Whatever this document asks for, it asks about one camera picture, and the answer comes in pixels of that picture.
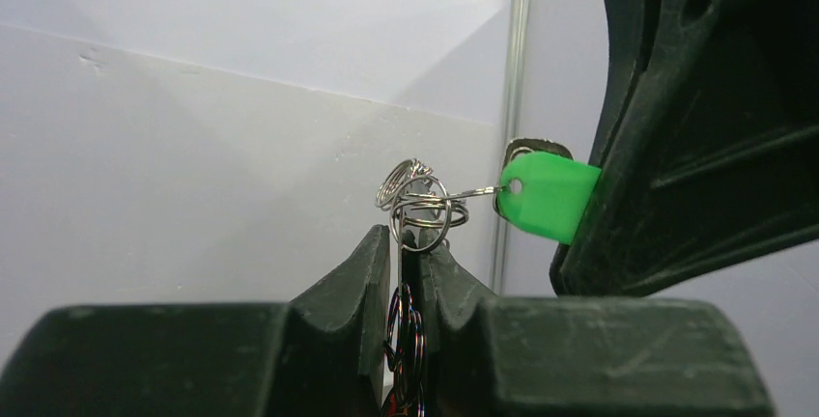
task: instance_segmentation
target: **black plastic part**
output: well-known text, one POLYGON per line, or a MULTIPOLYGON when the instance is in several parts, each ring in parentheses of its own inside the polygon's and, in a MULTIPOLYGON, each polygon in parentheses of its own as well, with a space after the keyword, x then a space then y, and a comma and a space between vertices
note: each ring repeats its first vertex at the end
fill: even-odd
POLYGON ((646 295, 819 236, 819 0, 605 0, 603 169, 558 294, 646 295))
POLYGON ((429 416, 774 415, 738 332, 708 304, 499 297, 443 247, 419 270, 429 416))
POLYGON ((0 415, 378 415, 389 232, 290 304, 73 307, 0 375, 0 415))

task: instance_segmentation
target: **tag hole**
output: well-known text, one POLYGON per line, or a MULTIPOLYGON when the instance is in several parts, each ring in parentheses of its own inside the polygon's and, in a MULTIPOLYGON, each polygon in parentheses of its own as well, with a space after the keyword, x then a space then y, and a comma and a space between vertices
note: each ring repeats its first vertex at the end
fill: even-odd
POLYGON ((512 193, 521 193, 523 191, 523 182, 520 179, 512 179, 509 182, 509 191, 512 193))

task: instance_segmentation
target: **green tag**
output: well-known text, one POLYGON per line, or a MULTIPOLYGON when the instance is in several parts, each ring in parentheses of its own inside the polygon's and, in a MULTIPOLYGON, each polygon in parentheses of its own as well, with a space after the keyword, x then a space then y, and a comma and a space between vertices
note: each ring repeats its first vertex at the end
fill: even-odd
POLYGON ((600 168, 556 154, 521 154, 503 168, 497 207, 522 231, 571 244, 599 176, 600 168))

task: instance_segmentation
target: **hole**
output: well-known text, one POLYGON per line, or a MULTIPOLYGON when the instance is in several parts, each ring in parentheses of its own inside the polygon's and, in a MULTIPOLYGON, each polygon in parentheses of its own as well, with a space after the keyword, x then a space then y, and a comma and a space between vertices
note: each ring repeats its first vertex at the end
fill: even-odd
POLYGON ((520 179, 512 179, 509 182, 509 191, 512 193, 521 193, 523 191, 523 182, 520 179))
POLYGON ((711 0, 687 0, 683 7, 681 22, 683 26, 693 24, 711 9, 711 0))

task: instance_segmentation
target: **white panel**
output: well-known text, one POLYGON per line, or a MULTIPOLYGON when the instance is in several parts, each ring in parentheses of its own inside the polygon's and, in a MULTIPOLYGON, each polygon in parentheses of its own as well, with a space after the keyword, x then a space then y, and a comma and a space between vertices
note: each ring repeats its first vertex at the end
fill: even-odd
MULTIPOLYGON (((374 194, 405 157, 452 190, 494 182, 490 125, 6 26, 0 42, 0 363, 67 303, 290 299, 386 222, 374 194)), ((486 281, 480 205, 451 240, 486 281)))
MULTIPOLYGON (((547 137, 585 161, 603 107, 608 30, 603 0, 530 0, 518 134, 547 137)), ((509 233, 504 293, 553 294, 557 244, 509 233)))
POLYGON ((0 23, 474 121, 510 0, 0 0, 0 23))

